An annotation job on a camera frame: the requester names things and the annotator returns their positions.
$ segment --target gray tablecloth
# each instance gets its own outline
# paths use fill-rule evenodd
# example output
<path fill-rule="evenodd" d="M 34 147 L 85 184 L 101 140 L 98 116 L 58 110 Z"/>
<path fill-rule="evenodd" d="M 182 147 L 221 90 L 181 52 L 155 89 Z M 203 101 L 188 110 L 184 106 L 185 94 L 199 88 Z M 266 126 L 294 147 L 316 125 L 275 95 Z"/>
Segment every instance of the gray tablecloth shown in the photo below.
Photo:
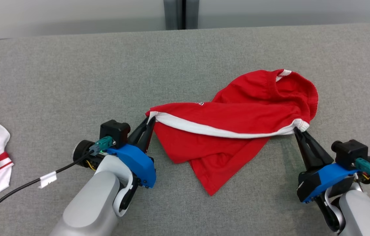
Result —
<path fill-rule="evenodd" d="M 0 124 L 11 133 L 15 165 L 0 197 L 68 164 L 76 144 L 96 140 L 107 120 L 134 128 L 152 106 L 209 101 L 241 74 L 280 68 L 316 85 L 309 132 L 327 151 L 335 140 L 356 139 L 370 155 L 370 24 L 1 40 Z M 137 190 L 115 235 L 333 235 L 318 207 L 297 198 L 304 165 L 293 136 L 272 138 L 213 197 L 188 163 L 172 163 L 156 136 L 149 155 L 155 188 Z M 92 175 L 75 166 L 44 189 L 8 198 L 0 235 L 47 235 Z"/>

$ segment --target white cable tag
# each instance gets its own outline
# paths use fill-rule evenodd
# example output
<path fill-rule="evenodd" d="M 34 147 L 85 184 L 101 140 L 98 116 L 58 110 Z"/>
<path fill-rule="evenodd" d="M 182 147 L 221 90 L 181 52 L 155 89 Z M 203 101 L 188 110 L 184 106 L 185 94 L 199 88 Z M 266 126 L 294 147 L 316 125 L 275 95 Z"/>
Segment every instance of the white cable tag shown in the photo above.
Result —
<path fill-rule="evenodd" d="M 55 171 L 48 173 L 42 177 L 41 179 L 41 186 L 38 186 L 38 188 L 43 188 L 47 186 L 49 183 L 54 182 L 57 180 L 57 173 Z"/>

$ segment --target white wall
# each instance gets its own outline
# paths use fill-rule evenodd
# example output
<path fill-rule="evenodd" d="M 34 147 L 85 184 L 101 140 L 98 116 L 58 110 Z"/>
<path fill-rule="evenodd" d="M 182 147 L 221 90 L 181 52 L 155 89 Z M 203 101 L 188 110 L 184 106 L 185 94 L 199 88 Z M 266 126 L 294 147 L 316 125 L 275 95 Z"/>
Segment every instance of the white wall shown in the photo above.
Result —
<path fill-rule="evenodd" d="M 370 0 L 200 0 L 198 28 L 370 23 Z"/>
<path fill-rule="evenodd" d="M 370 22 L 370 0 L 200 0 L 199 28 Z M 164 30 L 163 0 L 0 0 L 0 38 Z"/>
<path fill-rule="evenodd" d="M 0 38 L 165 30 L 163 0 L 0 0 Z"/>

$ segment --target white stripe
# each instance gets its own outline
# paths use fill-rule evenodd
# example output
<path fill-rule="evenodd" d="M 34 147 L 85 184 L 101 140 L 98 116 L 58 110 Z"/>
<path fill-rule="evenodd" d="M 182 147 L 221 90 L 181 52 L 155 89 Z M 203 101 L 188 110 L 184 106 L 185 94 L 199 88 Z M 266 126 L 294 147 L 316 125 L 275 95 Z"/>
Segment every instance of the white stripe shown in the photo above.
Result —
<path fill-rule="evenodd" d="M 38 188 L 44 188 L 45 186 L 47 186 L 51 182 L 54 182 L 54 181 L 57 180 L 57 173 L 55 171 L 53 171 L 51 173 L 48 173 L 48 174 L 40 177 L 40 179 L 41 179 L 41 186 L 38 186 Z"/>
<path fill-rule="evenodd" d="M 281 72 L 276 78 L 275 78 L 275 82 L 278 82 L 281 78 L 283 78 L 284 76 L 288 76 L 289 74 L 291 74 L 291 70 L 286 70 L 284 69 L 283 72 Z"/>
<path fill-rule="evenodd" d="M 254 139 L 276 135 L 287 135 L 294 133 L 294 127 L 298 127 L 301 132 L 306 131 L 309 127 L 309 123 L 298 118 L 294 119 L 290 125 L 282 127 L 281 129 L 272 133 L 235 133 L 229 130 L 214 128 L 208 125 L 202 125 L 192 121 L 187 121 L 185 119 L 170 115 L 165 112 L 151 111 L 149 115 L 149 120 L 154 116 L 156 117 L 156 121 L 172 128 L 180 129 L 190 133 L 234 139 Z"/>

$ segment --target cable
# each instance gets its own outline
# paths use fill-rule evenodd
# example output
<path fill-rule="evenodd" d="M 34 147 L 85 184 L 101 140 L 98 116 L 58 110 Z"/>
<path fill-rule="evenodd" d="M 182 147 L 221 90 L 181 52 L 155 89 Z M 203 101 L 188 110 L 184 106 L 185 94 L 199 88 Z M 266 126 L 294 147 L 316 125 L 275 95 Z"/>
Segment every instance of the cable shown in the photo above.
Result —
<path fill-rule="evenodd" d="M 90 164 L 90 162 L 88 160 L 86 160 L 86 163 L 88 164 L 89 168 L 91 168 L 92 170 L 95 170 L 95 168 L 92 166 L 92 164 Z"/>
<path fill-rule="evenodd" d="M 89 151 L 88 153 L 86 153 L 85 155 L 83 155 L 82 157 L 80 157 L 79 159 L 77 159 L 76 161 L 72 162 L 71 164 L 68 164 L 68 165 L 66 165 L 66 166 L 65 166 L 65 167 L 63 167 L 63 168 L 56 170 L 56 171 L 55 171 L 55 173 L 60 173 L 60 172 L 62 172 L 62 171 L 64 171 L 64 170 L 67 170 L 68 168 L 70 168 L 70 167 L 74 166 L 75 164 L 77 164 L 77 163 L 81 162 L 82 160 L 85 160 L 85 159 L 86 159 L 86 157 L 89 157 L 89 155 L 91 155 L 93 152 L 94 152 L 93 150 L 92 150 L 92 151 Z M 14 190 L 10 191 L 8 194 L 4 195 L 4 196 L 0 199 L 0 203 L 1 203 L 2 201 L 4 201 L 6 198 L 8 198 L 8 197 L 12 196 L 14 193 L 18 192 L 19 190 L 22 190 L 22 189 L 24 189 L 24 188 L 26 188 L 26 187 L 31 186 L 32 184 L 35 184 L 35 183 L 40 182 L 40 181 L 41 181 L 41 179 L 40 179 L 40 178 L 37 178 L 37 179 L 34 179 L 33 181 L 31 181 L 31 182 L 29 182 L 29 183 L 26 183 L 26 184 L 24 184 L 24 185 L 22 185 L 22 186 L 20 186 L 20 187 L 18 187 L 18 188 L 16 188 L 16 189 L 14 189 Z"/>
<path fill-rule="evenodd" d="M 364 176 L 364 178 L 366 178 L 367 180 L 369 180 L 369 179 L 370 179 L 369 177 L 367 177 L 367 176 L 366 176 L 366 175 L 364 175 L 364 174 L 363 174 L 363 176 Z"/>

